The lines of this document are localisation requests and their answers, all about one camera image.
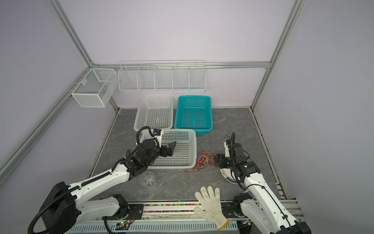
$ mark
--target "glove finger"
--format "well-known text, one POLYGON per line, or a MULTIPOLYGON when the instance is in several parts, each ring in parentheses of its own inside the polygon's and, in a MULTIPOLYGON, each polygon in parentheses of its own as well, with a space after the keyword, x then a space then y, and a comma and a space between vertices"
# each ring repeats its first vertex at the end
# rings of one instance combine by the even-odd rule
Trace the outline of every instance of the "glove finger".
POLYGON ((208 195, 208 192, 206 191, 206 188, 203 186, 200 188, 200 191, 201 191, 201 195, 203 195, 203 198, 205 200, 209 200, 209 195, 208 195))
POLYGON ((196 192, 195 193, 195 197, 196 199, 199 201, 199 203, 204 207, 205 205, 205 200, 204 198, 201 196, 201 194, 199 192, 196 192))
POLYGON ((220 188, 215 188, 215 198, 220 201, 221 200, 221 192, 220 188))
POLYGON ((213 188, 211 186, 208 186, 207 191, 208 191, 209 197, 213 199, 214 198, 213 188))
POLYGON ((205 219, 205 220, 208 220, 210 222, 214 222, 214 218, 213 216, 211 216, 210 214, 208 214, 207 212, 203 211, 202 209, 200 209, 199 207, 195 207, 195 209, 193 209, 193 211, 195 212, 195 214, 197 214, 198 216, 200 216, 201 218, 205 219))

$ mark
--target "robotic arm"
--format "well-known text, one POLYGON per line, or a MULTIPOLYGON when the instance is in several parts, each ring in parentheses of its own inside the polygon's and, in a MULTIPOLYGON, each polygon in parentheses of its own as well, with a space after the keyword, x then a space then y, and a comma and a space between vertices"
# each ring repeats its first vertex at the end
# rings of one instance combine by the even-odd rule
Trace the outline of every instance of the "robotic arm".
POLYGON ((63 234, 75 224, 102 216, 125 218, 129 205, 119 194, 102 200, 88 200, 143 173, 157 157, 172 156, 177 143, 169 143, 168 147, 161 146, 162 134, 161 129, 143 127, 137 132, 136 148, 129 155, 117 160, 111 169, 70 185, 65 182, 56 184, 30 223, 27 233, 36 234, 33 229, 40 217, 46 230, 37 234, 63 234), (139 134, 145 129, 152 138, 140 143, 139 134))
POLYGON ((241 144, 235 143, 235 133, 224 142, 224 147, 225 155, 216 155, 215 166, 231 169, 236 182, 244 190, 234 197, 235 213, 247 216, 263 234, 310 234, 308 225, 299 223, 287 211, 269 189, 256 164, 247 160, 241 144), (246 193, 247 190, 252 192, 260 206, 246 193))

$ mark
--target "white wire basket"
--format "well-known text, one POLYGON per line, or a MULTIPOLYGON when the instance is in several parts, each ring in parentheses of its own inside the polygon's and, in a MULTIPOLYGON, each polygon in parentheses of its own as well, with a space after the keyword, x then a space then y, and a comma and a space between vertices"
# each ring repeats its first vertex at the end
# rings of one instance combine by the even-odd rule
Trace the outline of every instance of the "white wire basket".
POLYGON ((205 63, 120 62, 119 89, 134 91, 205 91, 205 63))
POLYGON ((71 94, 81 107, 106 107, 117 79, 114 69, 92 68, 71 94))
MULTIPOLYGON (((140 142, 151 138, 148 130, 143 130, 140 142)), ((159 156, 148 168, 177 169, 193 168, 195 166, 197 154, 195 131, 192 129, 164 129, 161 145, 167 146, 171 142, 177 142, 173 156, 159 156)))
POLYGON ((144 126, 171 128, 173 126, 173 96, 150 96, 140 99, 134 130, 144 126))

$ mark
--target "mesh basket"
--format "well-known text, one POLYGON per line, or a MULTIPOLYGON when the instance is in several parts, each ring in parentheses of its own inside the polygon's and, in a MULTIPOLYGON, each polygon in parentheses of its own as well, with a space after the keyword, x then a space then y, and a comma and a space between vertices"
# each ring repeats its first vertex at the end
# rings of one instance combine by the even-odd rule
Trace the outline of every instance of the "mesh basket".
MULTIPOLYGON (((140 142, 151 139, 148 130, 142 131, 140 142)), ((173 169, 193 168, 196 164, 196 133, 191 129, 165 129, 163 131, 161 145, 167 146, 171 142, 177 142, 174 154, 171 157, 158 157, 148 168, 173 169)))
POLYGON ((81 107, 106 107, 118 85, 117 79, 114 69, 92 68, 71 94, 81 107))
POLYGON ((171 128, 173 126, 172 96, 143 97, 140 100, 134 130, 139 131, 144 126, 150 128, 171 128))
POLYGON ((193 129, 205 135, 213 129, 212 103, 207 96, 180 96, 174 128, 193 129))
POLYGON ((126 64, 118 71, 118 81, 124 92, 205 91, 205 64, 126 64))

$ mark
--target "teal plastic basket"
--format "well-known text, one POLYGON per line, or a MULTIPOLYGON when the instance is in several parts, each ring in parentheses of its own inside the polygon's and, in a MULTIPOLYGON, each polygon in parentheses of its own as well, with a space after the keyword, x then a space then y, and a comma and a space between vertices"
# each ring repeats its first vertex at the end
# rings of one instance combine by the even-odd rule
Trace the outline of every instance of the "teal plastic basket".
POLYGON ((174 128, 205 135, 213 129, 212 101, 207 96, 180 96, 174 128))

